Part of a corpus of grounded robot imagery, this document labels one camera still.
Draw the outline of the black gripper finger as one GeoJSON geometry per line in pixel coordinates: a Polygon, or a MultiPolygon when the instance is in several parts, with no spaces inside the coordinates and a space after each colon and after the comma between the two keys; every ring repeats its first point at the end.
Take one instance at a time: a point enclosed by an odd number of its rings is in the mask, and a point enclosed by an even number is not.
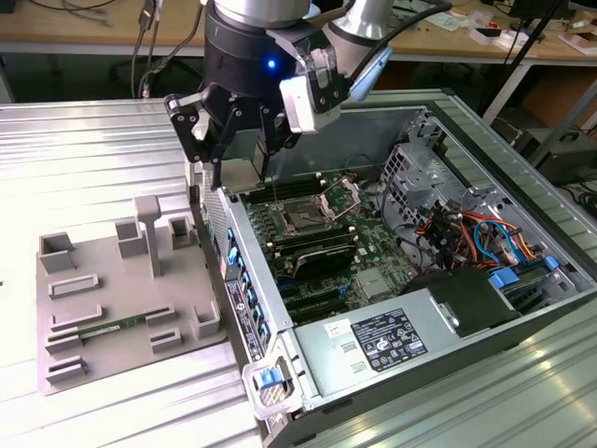
{"type": "Polygon", "coordinates": [[[164,106],[187,160],[210,163],[213,169],[211,190],[220,188],[223,157],[243,121],[241,108],[233,103],[224,114],[223,123],[218,124],[209,114],[200,114],[199,93],[169,94],[164,98],[164,106]]]}
{"type": "Polygon", "coordinates": [[[261,128],[257,136],[257,174],[261,181],[266,178],[271,157],[281,149],[293,148],[301,137],[290,130],[285,114],[280,119],[268,107],[259,107],[261,128]]]}

